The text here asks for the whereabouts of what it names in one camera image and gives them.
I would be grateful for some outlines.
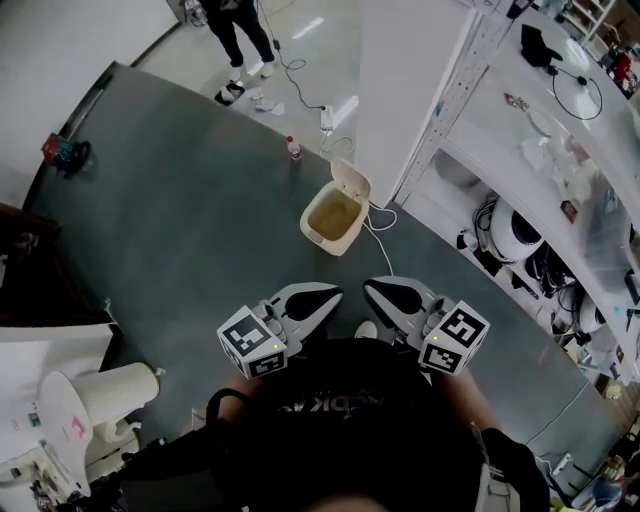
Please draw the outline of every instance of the gray floor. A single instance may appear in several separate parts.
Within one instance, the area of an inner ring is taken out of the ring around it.
[[[327,142],[343,136],[355,141],[360,75],[360,0],[261,0],[261,4],[269,16],[271,30],[282,45],[284,61],[304,59],[307,62],[304,68],[291,71],[307,103],[331,105],[336,118],[346,116]],[[259,19],[269,34],[262,12]],[[244,87],[261,86],[266,98],[284,104],[285,113],[277,117],[258,112],[249,98],[238,101],[233,108],[282,135],[293,135],[308,150],[318,153],[323,136],[319,111],[309,110],[300,102],[277,54],[275,73],[267,80],[262,79],[256,49],[242,30],[236,28],[236,34],[245,57]],[[187,25],[156,48],[140,69],[213,99],[228,83],[230,66],[229,57],[208,27]],[[347,152],[349,148],[349,142],[343,140],[329,149],[351,159],[352,154]]]
[[[32,210],[64,224],[72,272],[96,304],[111,300],[126,337],[116,363],[166,369],[160,395],[141,413],[144,439],[179,435],[191,407],[235,375],[216,328],[241,305],[319,280],[346,291],[331,335],[349,335],[371,316],[361,285],[387,272],[373,238],[363,231],[334,258],[299,229],[303,209],[330,179],[325,160],[308,152],[293,163],[278,133],[128,68],[117,70],[78,137],[93,143],[94,168],[73,181],[47,174]],[[584,377],[455,249],[398,215],[380,234],[396,273],[464,299],[492,323],[471,369],[505,432],[527,441]],[[552,463],[570,451],[593,468],[620,434],[589,385],[531,447]]]

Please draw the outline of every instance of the black shirt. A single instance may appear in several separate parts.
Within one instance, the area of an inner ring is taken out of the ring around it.
[[[378,340],[308,342],[287,369],[265,378],[242,424],[209,421],[164,447],[162,457],[138,457],[123,472],[129,504],[145,501],[151,480],[162,488],[156,497],[185,497],[184,508],[172,503],[167,511],[304,510],[341,493],[370,496],[392,511],[473,511],[485,455],[415,360]],[[548,510],[531,452],[497,430],[482,437],[492,465],[520,494],[521,510]],[[173,469],[163,473],[161,465]],[[210,477],[215,497],[193,503],[203,492],[189,491],[185,474],[200,487]],[[161,512],[147,505],[130,510]]]

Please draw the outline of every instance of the electrical cord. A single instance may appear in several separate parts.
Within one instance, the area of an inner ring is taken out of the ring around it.
[[[524,443],[524,445],[526,447],[529,447],[529,445],[531,443],[533,443],[536,439],[538,439],[542,434],[544,434],[552,425],[555,424],[556,421],[558,421],[562,415],[567,412],[567,409],[569,409],[569,407],[571,407],[575,401],[580,397],[580,395],[582,394],[582,392],[585,390],[585,388],[590,384],[589,381],[585,382],[584,385],[580,388],[580,390],[576,393],[576,396],[574,396],[571,401],[565,405],[562,410],[556,415],[555,418],[553,418],[549,423],[547,423],[540,432],[538,432],[535,436],[533,436],[531,439],[529,439],[526,443]]]
[[[264,7],[262,7],[262,2],[260,2],[260,0],[257,0],[258,3],[258,7],[260,7],[260,10],[262,11],[262,16],[264,17],[264,22],[267,25],[267,28],[269,29],[269,34],[271,34],[271,40],[273,42],[273,47],[276,49],[276,51],[278,52],[278,57],[280,58],[280,64],[282,64],[282,67],[284,68],[284,72],[287,75],[287,78],[289,79],[289,81],[296,86],[296,89],[298,90],[298,97],[300,98],[300,101],[302,102],[302,104],[307,107],[310,110],[313,109],[319,109],[319,110],[324,110],[325,106],[324,105],[309,105],[306,101],[304,101],[304,98],[302,97],[302,89],[300,89],[300,86],[298,85],[298,82],[296,82],[292,77],[291,74],[289,73],[290,71],[298,71],[300,69],[302,69],[303,67],[305,67],[307,65],[307,61],[304,59],[293,59],[291,62],[289,62],[288,64],[285,64],[283,58],[282,58],[282,47],[280,46],[280,41],[276,39],[276,37],[273,35],[273,30],[271,30],[271,25],[269,25],[269,20],[267,19],[267,15],[264,12]]]
[[[557,69],[558,71],[562,71],[565,75],[568,75],[571,78],[577,80],[578,83],[580,83],[583,86],[586,86],[586,84],[588,83],[587,80],[582,76],[572,75],[571,73],[569,73],[568,71],[565,71],[562,68],[555,68],[555,69]],[[598,95],[600,96],[600,108],[598,109],[598,112],[596,112],[596,114],[591,116],[591,117],[581,117],[581,116],[576,115],[573,112],[571,112],[567,107],[565,107],[563,105],[563,103],[560,101],[560,98],[558,98],[558,93],[556,92],[556,76],[558,76],[557,73],[552,73],[551,74],[551,77],[552,77],[551,78],[551,87],[553,89],[553,95],[555,96],[556,101],[558,102],[558,105],[560,105],[562,107],[562,110],[564,110],[571,117],[575,117],[576,119],[578,119],[580,121],[591,121],[591,120],[595,119],[596,117],[598,117],[602,113],[602,107],[604,106],[604,98],[602,97],[602,91],[600,91],[600,86],[598,85],[598,82],[596,82],[593,78],[589,77],[589,80],[591,80],[594,83],[594,85],[596,86],[596,89],[598,90]]]
[[[396,212],[394,212],[393,210],[389,210],[387,208],[378,208],[373,203],[369,203],[369,206],[371,206],[374,210],[378,210],[379,212],[386,212],[386,213],[393,214],[393,220],[391,221],[390,224],[388,224],[388,225],[386,225],[386,226],[384,226],[382,228],[376,228],[376,227],[373,226],[373,224],[371,222],[371,216],[367,213],[367,219],[364,222],[364,227],[369,230],[369,233],[371,233],[371,236],[376,239],[376,242],[378,242],[378,245],[380,246],[380,250],[382,251],[382,255],[384,256],[384,259],[387,260],[387,265],[389,265],[389,274],[394,275],[393,267],[391,266],[391,260],[389,260],[389,256],[387,255],[387,251],[384,250],[384,245],[382,245],[382,240],[380,240],[380,238],[378,238],[378,235],[376,235],[376,232],[378,232],[378,231],[386,231],[387,229],[392,228],[395,225],[396,221],[398,220],[398,214]]]
[[[322,137],[322,141],[320,142],[320,155],[322,155],[323,152],[330,153],[331,151],[329,151],[328,148],[330,148],[334,144],[337,144],[341,140],[348,140],[351,143],[351,147],[349,149],[345,149],[344,153],[353,153],[353,150],[356,148],[356,144],[355,142],[353,142],[353,139],[351,137],[346,137],[346,136],[340,137],[339,139],[336,139],[333,142],[330,142],[329,144],[325,144],[324,141],[327,140],[327,137],[329,137],[329,133],[330,132],[324,132],[324,136]]]

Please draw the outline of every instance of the black cable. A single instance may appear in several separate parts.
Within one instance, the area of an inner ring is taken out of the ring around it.
[[[579,80],[580,78],[582,78],[582,77],[578,77],[578,76],[572,75],[571,73],[569,73],[568,71],[565,71],[562,68],[556,68],[556,69],[558,71],[562,71],[565,75],[568,75],[568,76],[570,76],[571,78],[573,78],[575,80]],[[551,87],[553,89],[553,95],[555,96],[556,101],[558,102],[558,105],[560,105],[562,107],[562,110],[564,110],[571,117],[575,117],[576,119],[578,119],[580,121],[591,121],[591,120],[595,119],[596,117],[598,117],[600,115],[600,113],[602,112],[602,107],[604,105],[604,98],[602,97],[602,92],[600,91],[600,86],[598,85],[598,82],[596,82],[593,78],[589,77],[589,80],[591,80],[594,83],[594,85],[596,86],[596,89],[598,90],[598,95],[600,96],[600,108],[598,109],[598,112],[594,116],[591,116],[591,117],[580,117],[580,116],[574,114],[573,112],[571,112],[569,109],[567,109],[567,107],[565,107],[562,104],[562,102],[560,101],[560,98],[558,98],[558,93],[556,92],[556,76],[557,76],[557,74],[552,75]]]
[[[264,22],[267,24],[267,28],[269,29],[269,33],[271,34],[271,40],[273,41],[273,47],[278,52],[278,57],[280,57],[280,64],[282,64],[282,67],[284,68],[284,72],[287,75],[287,78],[289,79],[289,81],[293,85],[296,86],[296,89],[298,90],[298,97],[300,98],[300,101],[302,102],[302,104],[305,107],[307,107],[310,110],[313,110],[313,109],[324,110],[325,109],[324,105],[313,106],[313,105],[309,105],[306,101],[304,101],[304,98],[302,97],[302,90],[300,89],[300,86],[298,85],[298,82],[296,82],[291,77],[291,75],[289,74],[289,71],[298,71],[299,69],[302,69],[303,67],[305,67],[307,65],[307,61],[304,60],[304,59],[293,59],[291,62],[289,62],[289,64],[285,64],[284,60],[282,59],[282,52],[281,52],[281,48],[282,47],[280,46],[280,41],[278,41],[276,39],[276,37],[273,35],[273,30],[271,30],[271,25],[269,25],[269,20],[267,19],[267,14],[264,12],[264,8],[262,7],[262,3],[260,2],[260,0],[257,0],[257,3],[258,3],[258,7],[262,11],[262,16],[264,17]],[[300,65],[294,66],[294,63],[296,63],[296,62],[299,62]]]

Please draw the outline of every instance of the person's arm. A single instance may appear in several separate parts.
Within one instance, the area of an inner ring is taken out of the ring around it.
[[[432,377],[434,384],[442,391],[452,412],[461,423],[474,423],[481,431],[489,428],[500,430],[500,423],[493,415],[489,402],[467,368],[457,377],[443,373]]]

